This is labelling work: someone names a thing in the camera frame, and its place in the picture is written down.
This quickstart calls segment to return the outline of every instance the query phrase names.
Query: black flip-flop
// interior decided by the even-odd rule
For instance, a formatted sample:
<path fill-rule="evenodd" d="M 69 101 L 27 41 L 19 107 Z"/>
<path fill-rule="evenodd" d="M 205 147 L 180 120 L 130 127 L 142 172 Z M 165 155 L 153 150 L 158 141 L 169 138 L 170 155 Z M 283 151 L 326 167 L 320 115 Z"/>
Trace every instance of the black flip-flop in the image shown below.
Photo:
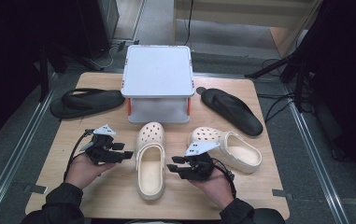
<path fill-rule="evenodd" d="M 58 119 L 76 119 L 116 108 L 125 101 L 121 91 L 74 89 L 50 105 L 51 114 Z"/>
<path fill-rule="evenodd" d="M 205 105 L 229 120 L 243 133 L 250 136 L 262 133 L 262 123 L 239 98 L 218 89 L 203 89 L 200 94 Z"/>

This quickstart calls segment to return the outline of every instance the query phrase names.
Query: person's left hand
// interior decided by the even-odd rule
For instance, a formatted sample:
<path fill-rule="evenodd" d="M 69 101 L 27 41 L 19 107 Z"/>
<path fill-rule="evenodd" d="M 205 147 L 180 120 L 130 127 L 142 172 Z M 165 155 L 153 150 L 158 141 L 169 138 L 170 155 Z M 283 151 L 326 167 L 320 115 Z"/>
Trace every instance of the person's left hand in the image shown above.
<path fill-rule="evenodd" d="M 93 164 L 90 157 L 86 153 L 82 153 L 72 161 L 64 182 L 84 189 L 90 185 L 96 177 L 114 166 L 116 166 L 115 163 Z"/>

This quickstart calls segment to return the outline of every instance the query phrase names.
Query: beige clog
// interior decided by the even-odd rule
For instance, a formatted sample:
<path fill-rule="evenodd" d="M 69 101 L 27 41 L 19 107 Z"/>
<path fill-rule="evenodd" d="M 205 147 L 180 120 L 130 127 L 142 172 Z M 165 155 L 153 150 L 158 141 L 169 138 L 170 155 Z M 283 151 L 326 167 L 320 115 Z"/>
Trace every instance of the beige clog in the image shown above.
<path fill-rule="evenodd" d="M 144 200 L 155 200 L 164 193 L 164 128 L 158 122 L 143 126 L 136 139 L 137 191 Z"/>
<path fill-rule="evenodd" d="M 257 171 L 262 163 L 260 151 L 234 132 L 199 127 L 190 134 L 188 146 L 192 142 L 219 142 L 219 147 L 208 151 L 209 156 L 246 174 Z"/>

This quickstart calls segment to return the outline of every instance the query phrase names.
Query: human hand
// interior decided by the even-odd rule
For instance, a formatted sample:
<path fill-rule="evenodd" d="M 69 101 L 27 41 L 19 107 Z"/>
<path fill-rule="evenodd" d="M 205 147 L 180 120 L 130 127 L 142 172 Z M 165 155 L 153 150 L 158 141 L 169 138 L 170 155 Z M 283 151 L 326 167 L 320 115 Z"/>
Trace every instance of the human hand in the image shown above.
<path fill-rule="evenodd" d="M 90 185 L 96 177 L 114 166 L 116 166 L 115 163 L 93 164 L 90 157 L 86 153 L 82 153 L 70 164 L 64 182 L 84 189 Z"/>
<path fill-rule="evenodd" d="M 210 201 L 215 203 L 221 210 L 234 200 L 230 184 L 218 169 L 213 169 L 212 175 L 208 180 L 189 180 L 189 182 L 202 190 Z"/>

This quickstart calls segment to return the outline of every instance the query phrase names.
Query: forearm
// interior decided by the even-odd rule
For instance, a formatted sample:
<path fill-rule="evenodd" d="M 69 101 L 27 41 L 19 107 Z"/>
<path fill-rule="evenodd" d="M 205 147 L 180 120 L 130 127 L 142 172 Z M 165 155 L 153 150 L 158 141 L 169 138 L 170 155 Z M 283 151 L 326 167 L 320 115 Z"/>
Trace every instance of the forearm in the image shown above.
<path fill-rule="evenodd" d="M 242 200 L 234 199 L 221 211 L 221 224 L 251 224 L 253 207 Z"/>
<path fill-rule="evenodd" d="M 82 194 L 81 189 L 63 183 L 50 192 L 41 210 L 30 213 L 22 223 L 84 223 L 79 209 Z"/>

